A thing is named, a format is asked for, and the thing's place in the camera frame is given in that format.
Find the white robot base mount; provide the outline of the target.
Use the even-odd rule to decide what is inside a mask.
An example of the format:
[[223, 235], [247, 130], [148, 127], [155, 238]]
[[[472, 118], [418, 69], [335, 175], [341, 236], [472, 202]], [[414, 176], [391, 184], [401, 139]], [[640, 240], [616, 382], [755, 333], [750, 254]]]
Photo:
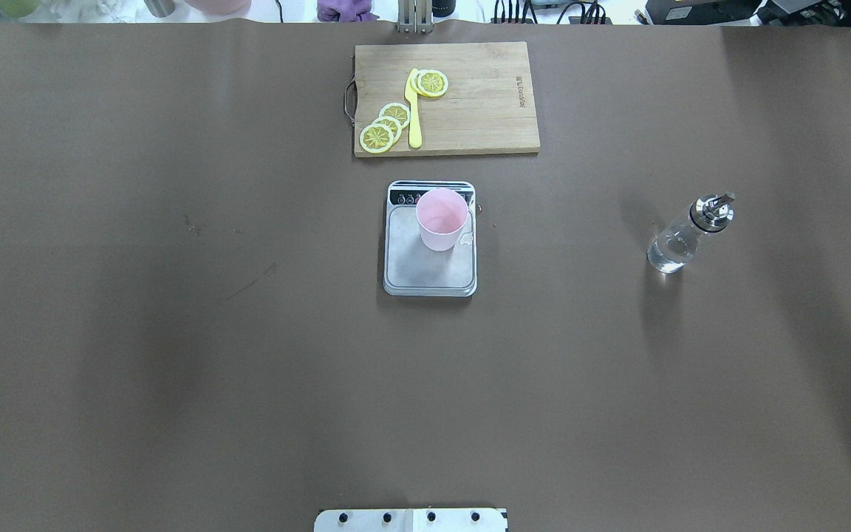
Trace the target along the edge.
[[328, 509], [314, 531], [509, 531], [506, 509], [374, 508]]

